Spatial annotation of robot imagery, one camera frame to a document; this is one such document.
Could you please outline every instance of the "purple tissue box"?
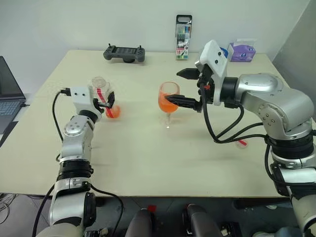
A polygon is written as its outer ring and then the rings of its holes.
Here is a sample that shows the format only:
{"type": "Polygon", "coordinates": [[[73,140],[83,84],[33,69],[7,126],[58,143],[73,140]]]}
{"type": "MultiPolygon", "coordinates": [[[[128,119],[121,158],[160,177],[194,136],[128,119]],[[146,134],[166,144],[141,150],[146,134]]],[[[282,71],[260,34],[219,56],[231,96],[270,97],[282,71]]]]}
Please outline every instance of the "purple tissue box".
{"type": "Polygon", "coordinates": [[[249,45],[233,46],[230,43],[228,46],[228,58],[231,62],[251,62],[253,56],[256,54],[254,47],[249,45]]]}

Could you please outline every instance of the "glass stem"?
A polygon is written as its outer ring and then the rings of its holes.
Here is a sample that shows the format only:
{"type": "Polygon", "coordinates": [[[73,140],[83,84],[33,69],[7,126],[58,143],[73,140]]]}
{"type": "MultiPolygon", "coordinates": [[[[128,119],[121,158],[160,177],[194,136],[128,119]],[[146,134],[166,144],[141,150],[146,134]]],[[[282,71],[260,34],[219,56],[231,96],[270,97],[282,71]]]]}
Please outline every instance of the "glass stem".
{"type": "Polygon", "coordinates": [[[167,125],[170,125],[170,116],[171,116],[171,113],[167,113],[167,125]]]}

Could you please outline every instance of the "table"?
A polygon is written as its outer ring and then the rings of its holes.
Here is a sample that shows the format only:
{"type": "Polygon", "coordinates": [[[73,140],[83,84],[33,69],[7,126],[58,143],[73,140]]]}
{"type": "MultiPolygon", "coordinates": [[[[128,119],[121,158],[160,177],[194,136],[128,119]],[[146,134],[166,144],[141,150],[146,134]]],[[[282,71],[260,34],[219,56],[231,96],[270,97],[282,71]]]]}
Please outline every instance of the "table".
{"type": "MultiPolygon", "coordinates": [[[[0,149],[0,192],[43,195],[55,182],[61,148],[51,104],[62,87],[86,86],[102,76],[113,86],[122,114],[117,120],[102,118],[92,141],[91,165],[94,186],[120,196],[277,197],[264,169],[265,143],[248,139],[248,147],[235,143],[215,144],[202,114],[179,108],[166,128],[165,113],[158,107],[158,88],[175,81],[180,92],[198,99],[196,81],[176,76],[194,67],[196,54],[176,61],[174,53],[147,53],[144,64],[106,61],[102,51],[69,51],[35,95],[31,107],[0,149]]],[[[265,54],[251,63],[229,63],[228,76],[272,73],[281,77],[265,54]]],[[[216,133],[238,116],[239,111],[209,105],[216,133]]],[[[60,97],[56,116],[63,127],[75,114],[70,97],[60,97]]],[[[246,111],[232,130],[259,122],[246,111]]],[[[262,127],[250,133],[262,133],[262,127]]]]}

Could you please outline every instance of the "black controller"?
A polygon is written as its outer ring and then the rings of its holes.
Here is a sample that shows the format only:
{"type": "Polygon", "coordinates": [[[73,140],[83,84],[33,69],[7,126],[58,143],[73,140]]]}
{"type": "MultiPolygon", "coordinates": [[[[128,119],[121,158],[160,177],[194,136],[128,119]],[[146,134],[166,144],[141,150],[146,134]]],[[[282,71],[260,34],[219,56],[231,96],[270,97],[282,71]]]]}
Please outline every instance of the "black controller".
{"type": "Polygon", "coordinates": [[[132,63],[135,59],[138,62],[143,62],[145,60],[145,49],[141,45],[138,48],[124,48],[109,44],[109,47],[103,53],[103,57],[106,60],[122,58],[125,63],[132,63]]]}

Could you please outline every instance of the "laptop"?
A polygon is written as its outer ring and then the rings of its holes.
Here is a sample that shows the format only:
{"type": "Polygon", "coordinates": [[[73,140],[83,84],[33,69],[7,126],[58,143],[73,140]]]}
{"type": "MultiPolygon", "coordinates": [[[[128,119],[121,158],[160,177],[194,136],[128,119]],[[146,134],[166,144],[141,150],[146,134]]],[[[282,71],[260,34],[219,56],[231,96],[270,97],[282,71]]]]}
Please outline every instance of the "laptop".
{"type": "Polygon", "coordinates": [[[21,109],[25,96],[4,58],[0,56],[0,134],[21,109]]]}

